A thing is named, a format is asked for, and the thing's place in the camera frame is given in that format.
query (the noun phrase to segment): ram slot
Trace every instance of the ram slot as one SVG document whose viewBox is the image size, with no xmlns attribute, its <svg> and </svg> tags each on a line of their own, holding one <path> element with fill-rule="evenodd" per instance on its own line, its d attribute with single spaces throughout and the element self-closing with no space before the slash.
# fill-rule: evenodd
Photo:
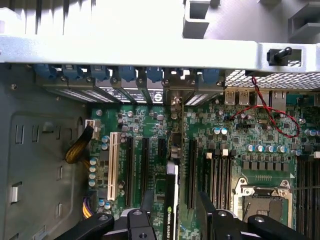
<svg viewBox="0 0 320 240">
<path fill-rule="evenodd" d="M 126 163 L 126 184 L 125 184 L 125 205 L 132 205 L 133 184 L 134 184 L 134 138 L 132 136 L 126 139 L 125 163 Z"/>
<path fill-rule="evenodd" d="M 147 190 L 149 178 L 149 138 L 142 138 L 142 153 L 141 153 L 141 197 L 143 198 Z"/>
<path fill-rule="evenodd" d="M 197 158 L 197 140 L 189 140 L 189 155 L 188 155 L 188 194 L 187 194 L 187 208 L 193 209 L 195 207 L 195 188 L 196 188 L 196 158 Z"/>
<path fill-rule="evenodd" d="M 160 159 L 166 158 L 166 139 L 165 138 L 158 138 L 158 157 Z"/>
<path fill-rule="evenodd" d="M 211 161 L 210 172 L 210 200 L 218 209 L 230 209 L 231 161 L 215 156 Z"/>
<path fill-rule="evenodd" d="M 118 186 L 118 168 L 119 168 L 119 144 L 120 133 L 110 133 L 110 146 L 109 146 L 109 166 L 108 166 L 108 184 L 107 184 L 107 199 L 116 200 L 117 186 Z"/>
</svg>

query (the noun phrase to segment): metal grille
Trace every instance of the metal grille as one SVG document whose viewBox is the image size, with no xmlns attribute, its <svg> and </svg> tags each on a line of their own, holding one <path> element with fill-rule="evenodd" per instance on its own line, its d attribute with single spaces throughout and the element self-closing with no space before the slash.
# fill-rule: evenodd
<svg viewBox="0 0 320 240">
<path fill-rule="evenodd" d="M 100 93 L 97 93 L 93 90 L 82 90 L 83 93 L 88 94 L 96 99 L 101 100 L 104 103 L 113 103 L 113 101 L 111 101 L 110 99 L 102 96 Z"/>
<path fill-rule="evenodd" d="M 251 76 L 245 75 L 245 70 L 234 70 L 226 77 L 225 85 L 228 87 L 253 88 L 251 78 Z M 320 88 L 320 72 L 273 73 L 265 77 L 257 76 L 256 79 L 260 88 L 288 90 L 314 90 Z"/>
<path fill-rule="evenodd" d="M 75 98 L 78 98 L 78 99 L 82 99 L 82 100 L 86 100 L 88 102 L 97 102 L 96 100 L 92 99 L 92 98 L 89 98 L 89 97 L 86 97 L 86 96 L 83 96 L 77 92 L 74 92 L 74 91 L 71 91 L 71 90 L 68 90 L 68 89 L 57 89 L 57 91 L 61 92 L 61 93 L 64 93 L 64 94 L 67 94 L 69 96 L 72 96 L 72 97 L 75 97 Z"/>
</svg>

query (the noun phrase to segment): screw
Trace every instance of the screw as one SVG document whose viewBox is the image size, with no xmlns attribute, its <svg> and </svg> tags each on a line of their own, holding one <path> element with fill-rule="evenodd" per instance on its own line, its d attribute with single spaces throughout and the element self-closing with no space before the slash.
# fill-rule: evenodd
<svg viewBox="0 0 320 240">
<path fill-rule="evenodd" d="M 17 85 L 16 84 L 11 84 L 11 89 L 12 90 L 16 90 L 17 89 Z"/>
<path fill-rule="evenodd" d="M 260 216 L 256 216 L 255 218 L 254 218 L 254 220 L 256 220 L 257 222 L 259 222 L 259 223 L 263 223 L 265 220 L 262 218 L 262 217 L 260 217 Z"/>
<path fill-rule="evenodd" d="M 139 235 L 139 238 L 141 238 L 141 239 L 146 239 L 147 236 L 148 236 L 148 235 L 143 232 L 143 233 L 141 233 L 141 234 Z"/>
<path fill-rule="evenodd" d="M 108 219 L 108 216 L 107 215 L 102 215 L 101 217 L 98 218 L 99 221 L 105 221 Z"/>
<path fill-rule="evenodd" d="M 98 109 L 97 111 L 95 111 L 95 114 L 96 114 L 97 116 L 101 117 L 102 114 L 103 114 L 103 112 L 102 112 L 101 109 Z"/>
<path fill-rule="evenodd" d="M 226 213 L 225 211 L 219 211 L 218 214 L 219 214 L 221 217 L 227 216 L 227 213 Z"/>
<path fill-rule="evenodd" d="M 133 212 L 133 215 L 141 215 L 142 214 L 142 211 L 140 210 L 136 210 Z"/>
</svg>

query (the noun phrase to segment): green circuit board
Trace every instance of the green circuit board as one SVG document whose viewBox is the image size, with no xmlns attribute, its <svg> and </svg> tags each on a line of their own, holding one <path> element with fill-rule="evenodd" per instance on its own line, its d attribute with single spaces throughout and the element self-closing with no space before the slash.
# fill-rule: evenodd
<svg viewBox="0 0 320 240">
<path fill-rule="evenodd" d="M 182 156 L 179 168 L 179 207 L 177 232 L 179 239 L 200 240 L 200 224 L 197 221 L 196 204 L 192 207 L 188 204 L 188 194 L 191 189 L 190 182 L 190 140 L 195 141 L 195 180 L 192 186 L 196 195 L 197 191 L 205 191 L 211 194 L 212 183 L 209 175 L 211 164 L 214 159 L 228 161 L 229 183 L 224 184 L 224 191 L 228 191 L 228 197 L 221 197 L 218 201 L 213 198 L 213 203 L 218 204 L 217 208 L 234 209 L 234 190 L 239 178 L 244 177 L 248 184 L 277 187 L 282 181 L 287 181 L 291 188 L 297 184 L 297 157 L 291 150 L 304 150 L 307 145 L 318 146 L 318 137 L 306 136 L 306 129 L 320 129 L 317 117 L 320 112 L 317 108 L 301 108 L 296 104 L 287 104 L 286 112 L 296 119 L 304 118 L 306 123 L 301 125 L 301 133 L 296 138 L 286 138 L 279 134 L 274 128 L 269 128 L 268 116 L 263 110 L 252 109 L 246 112 L 245 118 L 236 118 L 229 121 L 228 116 L 243 109 L 238 105 L 212 104 L 197 107 L 184 107 L 183 118 L 172 119 L 170 107 L 164 106 L 134 106 L 134 105 L 101 105 L 92 109 L 91 119 L 99 120 L 100 139 L 93 139 L 90 143 L 90 156 L 98 159 L 96 165 L 95 186 L 90 189 L 96 191 L 98 199 L 102 196 L 101 190 L 106 190 L 108 186 L 108 159 L 105 151 L 102 150 L 101 138 L 109 136 L 111 132 L 122 132 L 121 126 L 127 126 L 126 136 L 134 138 L 133 156 L 133 191 L 131 204 L 126 204 L 125 188 L 117 189 L 116 200 L 112 201 L 111 209 L 106 210 L 103 206 L 97 206 L 96 212 L 112 213 L 118 218 L 124 209 L 138 208 L 142 201 L 141 174 L 142 174 L 142 151 L 143 139 L 147 138 L 148 146 L 148 172 L 147 189 L 154 192 L 153 211 L 151 213 L 151 223 L 155 229 L 157 239 L 163 238 L 164 228 L 164 199 L 166 188 L 166 164 L 169 156 L 170 145 L 168 140 L 170 133 L 182 129 Z M 102 115 L 97 115 L 97 110 L 102 110 Z M 277 118 L 277 124 L 287 134 L 295 134 L 295 125 L 289 118 Z M 214 133 L 214 129 L 226 129 L 226 134 Z M 159 139 L 165 139 L 166 152 L 164 157 L 159 157 Z M 263 146 L 263 152 L 255 150 L 248 151 L 248 146 Z M 119 150 L 119 173 L 118 182 L 126 181 L 127 159 L 125 142 L 120 143 Z M 267 146 L 273 146 L 274 152 L 266 152 Z M 277 151 L 277 147 L 285 147 L 285 152 Z M 229 155 L 215 156 L 215 153 L 227 149 Z M 207 153 L 212 153 L 213 160 L 206 158 Z M 292 195 L 291 206 L 287 199 L 277 202 L 281 214 L 278 220 L 287 225 L 291 223 L 292 228 L 296 228 L 296 200 L 295 193 Z M 240 199 L 238 203 L 238 217 L 242 218 L 246 209 L 244 202 Z"/>
</svg>

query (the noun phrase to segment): pci slot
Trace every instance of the pci slot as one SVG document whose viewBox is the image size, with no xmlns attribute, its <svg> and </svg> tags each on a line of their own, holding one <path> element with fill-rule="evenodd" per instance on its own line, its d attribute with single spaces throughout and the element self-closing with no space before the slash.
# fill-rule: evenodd
<svg viewBox="0 0 320 240">
<path fill-rule="evenodd" d="M 149 178 L 149 138 L 142 138 L 142 153 L 141 153 L 141 197 L 143 198 L 147 190 Z"/>
<path fill-rule="evenodd" d="M 107 199 L 116 200 L 117 197 L 117 183 L 118 183 L 118 169 L 119 169 L 119 144 L 120 133 L 110 133 L 109 146 L 109 166 L 108 166 L 108 185 L 107 185 Z"/>
<path fill-rule="evenodd" d="M 193 209 L 195 207 L 195 188 L 196 188 L 196 158 L 197 158 L 197 140 L 189 140 L 189 155 L 188 155 L 188 194 L 187 194 L 187 208 Z"/>
<path fill-rule="evenodd" d="M 231 162 L 221 156 L 215 156 L 211 161 L 209 197 L 217 209 L 230 209 Z"/>
<path fill-rule="evenodd" d="M 158 157 L 163 159 L 166 157 L 166 139 L 158 138 Z"/>
<path fill-rule="evenodd" d="M 133 176 L 134 176 L 134 138 L 126 138 L 125 163 L 126 163 L 126 181 L 125 181 L 125 205 L 131 206 L 133 200 Z"/>
<path fill-rule="evenodd" d="M 178 226 L 178 185 L 179 167 L 169 161 L 166 165 L 165 179 L 165 200 L 164 200 L 164 219 L 163 219 L 163 239 L 176 240 Z"/>
</svg>

